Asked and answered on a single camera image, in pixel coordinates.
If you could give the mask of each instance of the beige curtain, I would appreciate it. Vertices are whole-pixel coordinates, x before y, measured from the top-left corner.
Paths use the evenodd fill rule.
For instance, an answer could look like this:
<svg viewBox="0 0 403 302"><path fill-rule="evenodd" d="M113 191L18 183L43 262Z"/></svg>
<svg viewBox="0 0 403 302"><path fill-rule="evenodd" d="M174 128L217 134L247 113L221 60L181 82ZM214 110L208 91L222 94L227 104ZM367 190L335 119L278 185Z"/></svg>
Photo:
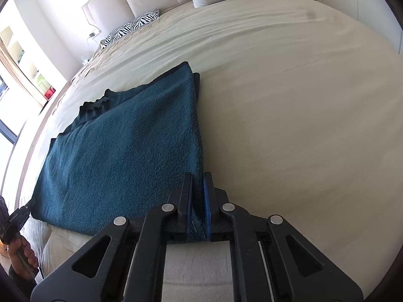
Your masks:
<svg viewBox="0 0 403 302"><path fill-rule="evenodd" d="M45 105L47 99L42 95L41 92L30 82L30 80L21 71L18 65L15 63L11 57L9 50L0 39L0 62L4 65L10 75L14 78L16 84L21 88L26 94L33 98L41 107Z"/></svg>

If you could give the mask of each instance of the red object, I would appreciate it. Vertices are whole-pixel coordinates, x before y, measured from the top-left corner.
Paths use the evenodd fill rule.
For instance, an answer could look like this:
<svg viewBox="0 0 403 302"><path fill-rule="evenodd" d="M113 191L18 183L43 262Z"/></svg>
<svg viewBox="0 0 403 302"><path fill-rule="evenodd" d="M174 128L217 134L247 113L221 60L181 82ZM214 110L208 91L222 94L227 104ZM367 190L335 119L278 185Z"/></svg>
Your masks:
<svg viewBox="0 0 403 302"><path fill-rule="evenodd" d="M53 93L55 93L56 90L51 86L45 93L45 98L48 100L52 97Z"/></svg>

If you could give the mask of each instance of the mattress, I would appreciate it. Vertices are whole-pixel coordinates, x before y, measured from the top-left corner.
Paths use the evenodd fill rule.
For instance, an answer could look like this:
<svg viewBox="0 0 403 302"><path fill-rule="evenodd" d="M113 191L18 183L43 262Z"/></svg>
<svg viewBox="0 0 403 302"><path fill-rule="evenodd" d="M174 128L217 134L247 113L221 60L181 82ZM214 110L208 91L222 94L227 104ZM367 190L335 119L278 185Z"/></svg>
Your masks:
<svg viewBox="0 0 403 302"><path fill-rule="evenodd" d="M49 117L20 204L50 139L84 101L185 60L201 75L204 170L215 186L251 214L285 217L367 296L403 243L403 60L313 0L188 3L97 53ZM23 234L45 274L89 239L34 219ZM231 301L228 251L226 242L169 246L165 300Z"/></svg>

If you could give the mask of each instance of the dark blue towel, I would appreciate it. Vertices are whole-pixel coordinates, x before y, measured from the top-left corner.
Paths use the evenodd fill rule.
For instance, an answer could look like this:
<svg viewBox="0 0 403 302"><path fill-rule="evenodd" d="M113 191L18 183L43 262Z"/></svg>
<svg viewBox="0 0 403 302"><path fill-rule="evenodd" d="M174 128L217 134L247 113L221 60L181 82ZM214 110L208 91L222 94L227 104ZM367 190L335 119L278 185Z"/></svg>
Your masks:
<svg viewBox="0 0 403 302"><path fill-rule="evenodd" d="M191 238L205 238L199 74L187 62L150 84L85 102L56 139L38 178L34 218L94 235L117 216L145 216L195 179Z"/></svg>

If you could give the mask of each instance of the triangular cutout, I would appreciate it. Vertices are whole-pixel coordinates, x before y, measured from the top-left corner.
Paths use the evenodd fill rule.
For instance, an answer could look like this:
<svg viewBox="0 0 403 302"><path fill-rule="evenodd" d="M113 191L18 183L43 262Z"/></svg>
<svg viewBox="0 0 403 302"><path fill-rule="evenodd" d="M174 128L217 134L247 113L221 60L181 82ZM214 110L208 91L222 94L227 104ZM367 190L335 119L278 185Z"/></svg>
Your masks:
<svg viewBox="0 0 403 302"><path fill-rule="evenodd" d="M301 276L307 277L323 269L321 263L315 259L293 236L287 235L285 240L293 255L294 262Z"/></svg>
<svg viewBox="0 0 403 302"><path fill-rule="evenodd" d="M88 250L73 266L73 271L80 273L88 278L94 278L98 272L106 249L110 242L109 236L104 236L94 247Z"/></svg>

